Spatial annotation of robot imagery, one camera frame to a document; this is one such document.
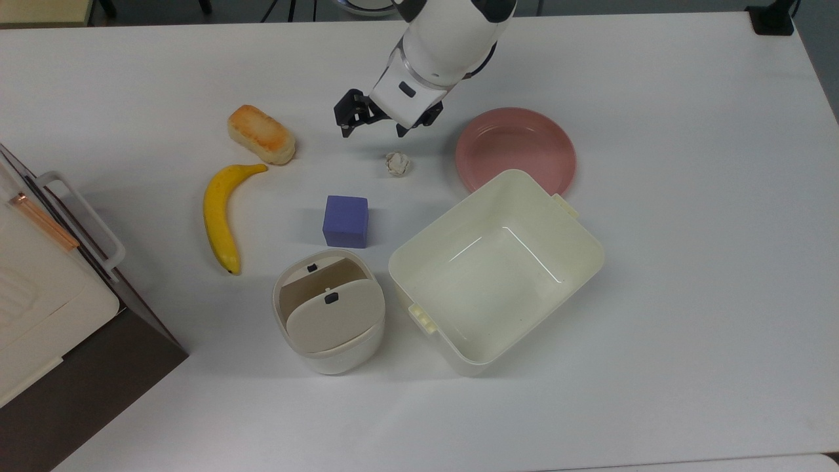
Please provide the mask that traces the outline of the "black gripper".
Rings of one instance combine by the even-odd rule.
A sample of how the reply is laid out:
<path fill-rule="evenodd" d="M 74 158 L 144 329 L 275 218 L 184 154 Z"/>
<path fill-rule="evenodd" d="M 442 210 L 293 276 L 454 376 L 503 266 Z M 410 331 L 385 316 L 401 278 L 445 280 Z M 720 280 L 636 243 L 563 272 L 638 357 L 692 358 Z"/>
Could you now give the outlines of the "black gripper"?
<path fill-rule="evenodd" d="M 432 125 L 441 112 L 442 102 L 436 98 L 369 98 L 354 88 L 334 107 L 336 125 L 344 138 L 350 137 L 359 126 L 381 121 L 394 122 L 397 136 L 404 138 L 417 127 Z"/>

